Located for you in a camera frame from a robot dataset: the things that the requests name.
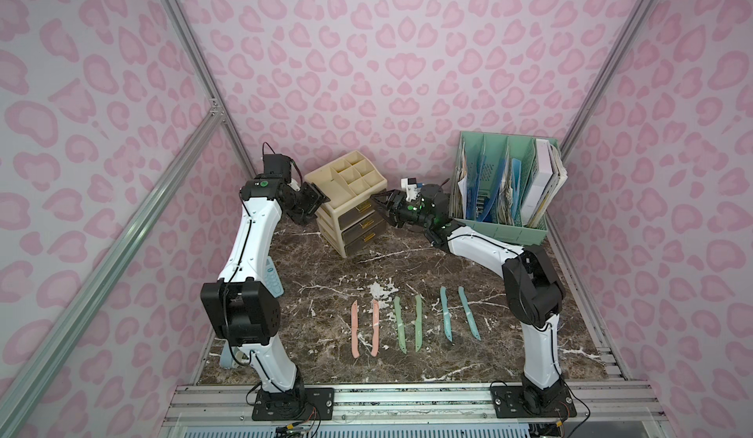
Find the beige desktop drawer organizer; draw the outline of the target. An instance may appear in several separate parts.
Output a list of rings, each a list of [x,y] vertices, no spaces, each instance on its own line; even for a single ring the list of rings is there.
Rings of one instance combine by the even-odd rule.
[[[354,256],[386,231],[371,196],[386,190],[387,180],[362,153],[352,151],[305,175],[329,198],[317,210],[325,240],[343,258]]]

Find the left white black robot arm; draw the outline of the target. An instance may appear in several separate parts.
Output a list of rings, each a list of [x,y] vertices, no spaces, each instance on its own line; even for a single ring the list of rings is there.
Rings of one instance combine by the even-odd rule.
[[[260,175],[241,188],[239,200],[231,255],[218,279],[202,286],[200,300],[231,359],[258,374],[261,399],[298,410],[306,404],[305,386],[278,337],[280,289],[268,279],[269,251],[283,216],[305,225],[329,198],[315,184],[297,187],[287,177]]]

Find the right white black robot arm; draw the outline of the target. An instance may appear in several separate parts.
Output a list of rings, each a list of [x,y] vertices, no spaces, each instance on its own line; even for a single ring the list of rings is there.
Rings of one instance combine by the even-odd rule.
[[[502,278],[508,309],[522,325],[522,400],[527,411],[542,414],[568,392],[557,353],[566,292],[541,246],[504,243],[452,218],[449,196],[436,184],[411,191],[382,191],[370,201],[389,225],[421,228],[431,246],[482,265]]]

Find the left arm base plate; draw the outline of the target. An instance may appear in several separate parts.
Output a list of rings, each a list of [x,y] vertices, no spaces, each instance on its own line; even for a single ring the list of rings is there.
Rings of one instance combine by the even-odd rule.
[[[253,422],[297,422],[306,418],[332,420],[335,389],[308,387],[289,393],[270,393],[259,390],[254,399]]]

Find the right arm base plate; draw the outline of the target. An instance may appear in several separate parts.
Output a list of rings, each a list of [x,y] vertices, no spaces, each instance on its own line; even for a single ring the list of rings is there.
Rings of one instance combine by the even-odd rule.
[[[490,387],[490,394],[496,418],[545,418],[551,422],[565,422],[578,416],[572,395],[561,383],[544,390],[529,384],[496,384]]]

